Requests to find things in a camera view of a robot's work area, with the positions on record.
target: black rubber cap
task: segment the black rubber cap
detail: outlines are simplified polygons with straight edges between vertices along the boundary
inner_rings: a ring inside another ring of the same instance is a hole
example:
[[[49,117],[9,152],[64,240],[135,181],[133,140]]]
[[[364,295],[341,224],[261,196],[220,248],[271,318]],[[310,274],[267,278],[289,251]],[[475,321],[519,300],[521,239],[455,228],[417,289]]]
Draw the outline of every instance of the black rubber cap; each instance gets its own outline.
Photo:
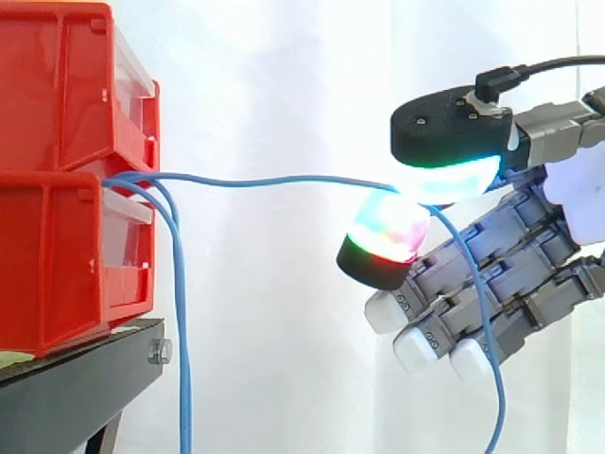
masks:
[[[368,253],[357,246],[349,236],[345,237],[337,263],[345,274],[355,281],[380,290],[396,290],[406,280],[410,263],[392,262]]]
[[[390,119],[390,151],[400,163],[441,167],[502,156],[508,151],[512,114],[480,115],[464,101],[472,85],[419,97]]]

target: black cable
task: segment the black cable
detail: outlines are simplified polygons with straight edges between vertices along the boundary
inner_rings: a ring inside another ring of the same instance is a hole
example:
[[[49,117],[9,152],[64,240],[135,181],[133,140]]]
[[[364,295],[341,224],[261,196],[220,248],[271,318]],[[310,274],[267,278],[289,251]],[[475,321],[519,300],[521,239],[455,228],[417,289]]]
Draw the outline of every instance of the black cable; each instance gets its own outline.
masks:
[[[543,61],[531,64],[530,66],[523,64],[514,69],[529,77],[552,69],[566,68],[568,66],[584,66],[587,64],[605,64],[605,55],[578,55],[576,57]]]
[[[512,90],[522,82],[545,71],[565,68],[568,66],[583,66],[587,64],[605,64],[605,55],[583,55],[543,61],[541,63],[521,64],[510,67],[503,66],[485,73],[478,74],[475,79],[475,95],[483,102],[498,102],[502,93]]]

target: cable connector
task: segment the cable connector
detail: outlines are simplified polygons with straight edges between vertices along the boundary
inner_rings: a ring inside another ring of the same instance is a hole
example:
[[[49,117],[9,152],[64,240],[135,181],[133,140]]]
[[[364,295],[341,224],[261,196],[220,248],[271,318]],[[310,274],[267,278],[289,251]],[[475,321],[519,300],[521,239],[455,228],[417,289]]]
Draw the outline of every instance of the cable connector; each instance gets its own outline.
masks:
[[[518,87],[529,79],[527,66],[502,66],[485,73],[477,74],[475,78],[475,96],[486,103],[496,103],[500,94]]]

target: stacked plastic drawer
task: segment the stacked plastic drawer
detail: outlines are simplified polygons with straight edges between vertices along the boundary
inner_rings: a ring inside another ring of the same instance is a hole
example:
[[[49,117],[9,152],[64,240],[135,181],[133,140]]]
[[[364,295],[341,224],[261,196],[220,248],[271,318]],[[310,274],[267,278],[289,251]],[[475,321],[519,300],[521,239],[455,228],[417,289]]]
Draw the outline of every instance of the stacked plastic drawer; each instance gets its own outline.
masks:
[[[0,3],[0,351],[41,357],[153,307],[154,217],[101,187],[159,165],[158,85],[90,3]]]

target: colorful light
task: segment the colorful light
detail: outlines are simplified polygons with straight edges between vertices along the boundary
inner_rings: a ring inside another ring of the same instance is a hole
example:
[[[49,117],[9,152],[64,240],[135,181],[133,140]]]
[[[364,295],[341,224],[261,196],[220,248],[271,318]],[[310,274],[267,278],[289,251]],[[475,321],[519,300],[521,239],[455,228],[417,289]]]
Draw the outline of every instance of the colorful light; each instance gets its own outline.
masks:
[[[361,206],[348,235],[368,253],[405,263],[416,258],[429,220],[428,210],[408,197],[374,191]]]
[[[399,165],[395,186],[424,205],[456,203],[483,194],[500,167],[500,156],[490,156],[445,167]]]

